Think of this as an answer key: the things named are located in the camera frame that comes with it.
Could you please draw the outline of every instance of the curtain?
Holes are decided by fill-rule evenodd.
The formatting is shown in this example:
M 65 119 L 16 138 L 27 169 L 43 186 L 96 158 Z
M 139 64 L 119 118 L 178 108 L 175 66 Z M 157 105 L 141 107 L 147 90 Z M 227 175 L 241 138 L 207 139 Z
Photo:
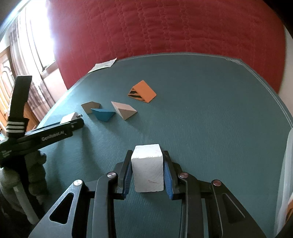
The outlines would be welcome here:
M 20 12 L 10 28 L 10 49 L 13 67 L 16 75 L 32 75 L 32 84 L 28 97 L 28 104 L 39 121 L 41 121 L 54 105 L 46 88 L 28 40 L 26 10 Z

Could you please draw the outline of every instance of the triangular block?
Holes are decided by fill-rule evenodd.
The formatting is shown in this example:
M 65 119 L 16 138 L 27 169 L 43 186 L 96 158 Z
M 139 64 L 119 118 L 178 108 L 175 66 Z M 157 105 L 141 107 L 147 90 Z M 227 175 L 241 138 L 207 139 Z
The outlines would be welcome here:
M 131 117 L 133 114 L 137 113 L 137 111 L 130 105 L 124 103 L 116 103 L 111 102 L 116 112 L 124 119 Z
M 100 121 L 109 121 L 110 118 L 115 114 L 115 112 L 106 110 L 106 109 L 91 109 L 93 114 L 96 116 L 96 118 Z
M 87 102 L 81 105 L 86 114 L 92 113 L 92 108 L 100 108 L 101 104 L 96 102 Z
M 75 119 L 77 119 L 77 116 L 78 116 L 77 112 L 70 113 L 70 114 L 62 117 L 60 124 L 75 120 Z
M 128 96 L 146 103 L 149 103 L 157 94 L 142 80 L 134 85 Z

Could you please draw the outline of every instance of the white cube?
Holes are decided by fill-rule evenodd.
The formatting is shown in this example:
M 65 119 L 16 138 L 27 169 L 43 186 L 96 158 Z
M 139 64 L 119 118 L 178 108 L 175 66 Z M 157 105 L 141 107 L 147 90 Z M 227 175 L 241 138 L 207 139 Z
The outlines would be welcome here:
M 164 190 L 163 154 L 159 144 L 137 145 L 131 164 L 136 192 Z

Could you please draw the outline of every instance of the wooden block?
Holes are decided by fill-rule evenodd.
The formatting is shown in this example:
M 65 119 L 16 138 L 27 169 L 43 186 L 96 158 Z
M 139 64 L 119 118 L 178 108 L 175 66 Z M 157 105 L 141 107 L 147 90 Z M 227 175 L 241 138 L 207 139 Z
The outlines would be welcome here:
M 149 103 L 157 94 L 142 80 L 132 87 L 128 96 Z
M 70 114 L 62 117 L 60 124 L 75 120 L 75 119 L 77 119 L 77 116 L 78 116 L 77 112 L 70 113 Z
M 111 102 L 116 112 L 124 119 L 131 117 L 137 111 L 130 105 L 124 103 Z
M 87 102 L 81 105 L 86 114 L 92 113 L 92 108 L 100 108 L 101 104 L 96 102 Z
M 93 114 L 100 121 L 108 122 L 110 118 L 115 114 L 115 112 L 106 109 L 95 109 L 92 108 Z
M 163 155 L 159 144 L 137 145 L 131 164 L 136 192 L 164 190 Z

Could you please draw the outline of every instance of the white paper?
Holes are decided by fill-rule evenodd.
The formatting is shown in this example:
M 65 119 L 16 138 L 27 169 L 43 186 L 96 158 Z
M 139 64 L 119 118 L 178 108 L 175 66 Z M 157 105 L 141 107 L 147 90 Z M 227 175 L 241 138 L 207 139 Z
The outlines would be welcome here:
M 111 67 L 114 62 L 116 61 L 117 58 L 113 59 L 113 60 L 110 60 L 110 61 L 107 61 L 107 62 L 103 62 L 103 63 L 99 63 L 99 64 L 96 64 L 90 71 L 89 73 L 93 72 L 93 71 L 96 71 L 98 69 L 103 69 L 103 68 L 107 68 L 107 67 Z

